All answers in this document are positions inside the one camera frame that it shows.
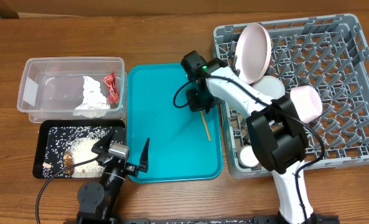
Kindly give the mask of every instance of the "pink plate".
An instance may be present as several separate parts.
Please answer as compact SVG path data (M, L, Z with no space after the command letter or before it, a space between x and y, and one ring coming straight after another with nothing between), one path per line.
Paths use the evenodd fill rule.
M239 78L247 84L258 81L270 63L271 41L267 30L256 23L245 27L238 39L235 55Z

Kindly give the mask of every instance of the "brown food piece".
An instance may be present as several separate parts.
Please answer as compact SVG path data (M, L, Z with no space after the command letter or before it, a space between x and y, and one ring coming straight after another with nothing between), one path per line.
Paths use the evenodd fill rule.
M73 165L73 160L71 155L69 154L69 152L64 152L64 167L68 167L68 166L72 166ZM65 173L68 175L72 175L73 171L75 170L75 168L71 168L69 170L66 170Z

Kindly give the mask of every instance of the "white crumpled tissue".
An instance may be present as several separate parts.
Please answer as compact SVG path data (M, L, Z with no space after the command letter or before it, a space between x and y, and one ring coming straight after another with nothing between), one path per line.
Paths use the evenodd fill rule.
M107 98L101 93L100 83L91 77L84 76L83 84L83 103L75 108L75 110L95 110L91 112L74 112L74 116L84 115L87 118L100 118L107 111L96 111L109 109Z

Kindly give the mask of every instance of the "wooden table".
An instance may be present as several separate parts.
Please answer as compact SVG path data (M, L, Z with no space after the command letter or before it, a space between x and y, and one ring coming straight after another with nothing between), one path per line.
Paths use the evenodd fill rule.
M191 50L210 55L212 32L219 25L337 13L343 12L0 20L0 223L35 223L35 200L45 182L32 176L39 125L16 108L29 58L122 57L129 72L139 64L179 62ZM352 13L358 16L369 44L369 11ZM123 218L152 219L278 212L272 178L236 180L224 163L213 180L162 184L127 180L117 212ZM42 223L75 218L77 191L86 181L54 180L40 203ZM317 213L339 215L341 223L369 223L369 166L309 171L306 183Z

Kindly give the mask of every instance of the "wooden stick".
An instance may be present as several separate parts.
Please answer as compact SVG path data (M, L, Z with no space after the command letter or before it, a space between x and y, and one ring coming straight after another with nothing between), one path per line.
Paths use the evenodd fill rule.
M205 126L205 130L207 132L208 140L211 141L207 121L205 120L205 116L203 115L203 111L201 111L201 116L202 116L203 125Z

